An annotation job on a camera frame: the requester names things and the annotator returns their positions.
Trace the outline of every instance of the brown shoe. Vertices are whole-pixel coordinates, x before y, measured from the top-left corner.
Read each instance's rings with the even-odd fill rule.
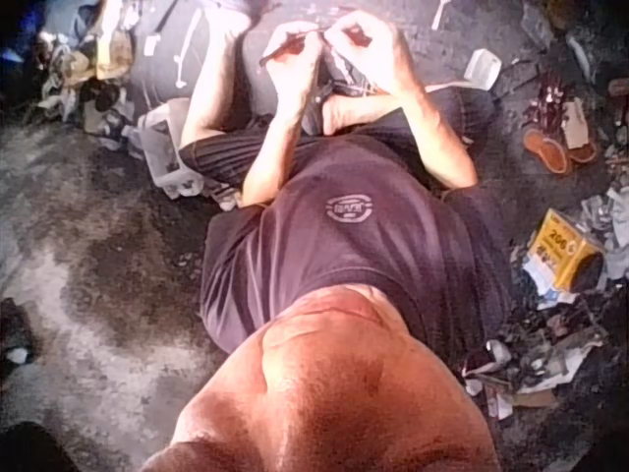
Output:
[[[580,164],[587,164],[597,156],[597,147],[592,143],[587,143],[577,149],[569,149],[568,157]]]
[[[546,168],[554,174],[567,174],[572,170],[563,146],[547,138],[540,130],[529,130],[524,135],[524,147],[540,157]]]

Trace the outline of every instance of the concrete floor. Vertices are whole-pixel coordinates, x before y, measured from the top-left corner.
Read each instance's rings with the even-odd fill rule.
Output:
[[[140,45],[168,2],[154,3],[156,11],[140,24]],[[519,28],[518,0],[454,0],[433,32],[437,3],[361,2],[404,30],[427,83],[460,78],[479,47],[504,64],[533,58],[579,80],[565,48],[545,57],[535,50]],[[293,19],[331,23],[328,5],[335,3],[290,2],[248,34],[241,79],[250,86],[238,89],[254,112],[275,106],[268,77],[256,70],[273,28]],[[172,57],[195,8],[182,0],[156,56],[137,58],[132,86],[139,108],[143,89],[152,106],[192,92],[205,22],[187,59],[186,88],[174,87]],[[514,243],[529,238],[548,207],[577,207],[608,185],[601,162],[558,179],[522,150],[519,112],[533,93],[530,86],[503,100],[478,159],[484,185],[502,197]],[[0,140],[0,293],[25,306],[40,343],[36,362],[2,387],[0,427],[44,425],[84,471],[136,470],[169,441],[180,409],[224,360],[196,316],[204,230],[217,208],[197,199],[169,201],[151,187],[143,162],[103,150],[70,126],[8,127]],[[562,390],[560,408],[518,411],[492,424],[505,470],[570,470],[601,424],[624,414],[615,400],[619,388],[626,392],[622,371],[607,368],[614,358],[618,366],[621,340],[618,346],[593,354],[591,369]]]

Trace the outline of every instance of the yellow box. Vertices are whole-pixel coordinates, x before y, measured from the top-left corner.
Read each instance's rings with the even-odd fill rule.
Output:
[[[529,249],[525,269],[536,282],[540,295],[548,290],[570,292],[581,261],[602,251],[598,242],[551,208]]]

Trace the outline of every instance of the man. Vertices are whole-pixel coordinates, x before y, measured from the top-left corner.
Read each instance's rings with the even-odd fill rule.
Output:
[[[210,49],[223,40],[231,53],[225,43],[251,23],[240,13],[214,15],[238,25],[210,39]],[[282,26],[267,52],[289,33],[317,28]],[[357,33],[368,40],[357,43]],[[352,120],[401,106],[397,117],[383,116],[369,132],[301,137],[323,37],[388,93],[360,99],[368,101],[350,107]],[[482,345],[508,308],[495,207],[395,27],[357,11],[323,37],[309,32],[301,49],[267,64],[277,112],[246,173],[242,208],[214,217],[207,234],[201,314],[231,355],[145,471],[499,468],[482,414],[446,367]],[[182,153],[198,168],[208,159],[220,167],[216,156],[226,156],[222,168],[233,169],[235,150],[255,137],[215,131],[227,105],[203,88],[222,71],[213,79],[226,90],[233,66],[212,54]],[[399,131],[400,115],[408,130]],[[450,189],[444,201],[393,152],[405,136]],[[237,174],[223,176],[237,185]]]

